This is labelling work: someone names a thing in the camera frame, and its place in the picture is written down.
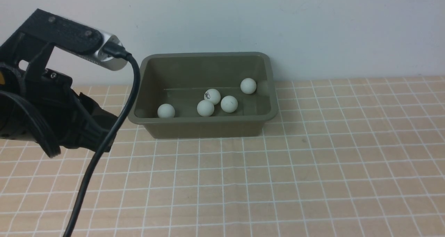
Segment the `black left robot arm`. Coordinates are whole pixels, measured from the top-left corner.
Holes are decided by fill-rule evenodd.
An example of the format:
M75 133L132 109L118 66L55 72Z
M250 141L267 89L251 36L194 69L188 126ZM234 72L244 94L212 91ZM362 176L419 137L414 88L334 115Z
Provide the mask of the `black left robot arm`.
M36 142L53 158L68 149L98 150L118 117L72 88L73 79L46 68L37 81L1 63L1 139Z

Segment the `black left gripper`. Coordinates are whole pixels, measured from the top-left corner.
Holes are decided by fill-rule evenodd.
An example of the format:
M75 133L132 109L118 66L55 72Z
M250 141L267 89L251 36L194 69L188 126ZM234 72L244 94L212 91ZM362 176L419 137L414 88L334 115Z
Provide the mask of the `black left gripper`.
M36 82L25 80L25 74L1 63L1 139L36 142L50 158L62 147L98 150L117 116L75 93L65 74L46 68Z

